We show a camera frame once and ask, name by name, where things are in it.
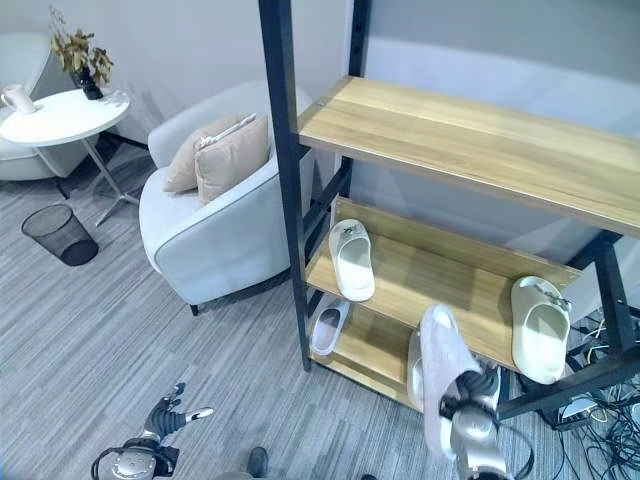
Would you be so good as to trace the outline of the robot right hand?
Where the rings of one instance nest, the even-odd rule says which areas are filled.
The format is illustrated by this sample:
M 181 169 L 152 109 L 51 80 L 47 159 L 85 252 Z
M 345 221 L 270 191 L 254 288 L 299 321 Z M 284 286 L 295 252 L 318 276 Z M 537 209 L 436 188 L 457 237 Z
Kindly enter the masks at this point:
M 452 420 L 456 413 L 473 412 L 486 416 L 494 425 L 500 425 L 497 405 L 501 379 L 497 368 L 483 373 L 465 371 L 456 381 L 459 397 L 442 397 L 439 406 L 441 417 Z

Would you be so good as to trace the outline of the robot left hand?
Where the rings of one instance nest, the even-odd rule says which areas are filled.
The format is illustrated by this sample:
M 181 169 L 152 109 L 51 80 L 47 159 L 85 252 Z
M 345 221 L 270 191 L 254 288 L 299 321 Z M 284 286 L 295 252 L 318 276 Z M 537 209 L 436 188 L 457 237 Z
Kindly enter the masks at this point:
M 186 387 L 184 382 L 177 383 L 173 390 L 164 395 L 148 414 L 142 437 L 161 443 L 162 440 L 184 428 L 188 423 L 211 416 L 214 410 L 210 407 L 196 409 L 186 413 L 176 412 L 174 408 L 181 402 L 179 397 Z

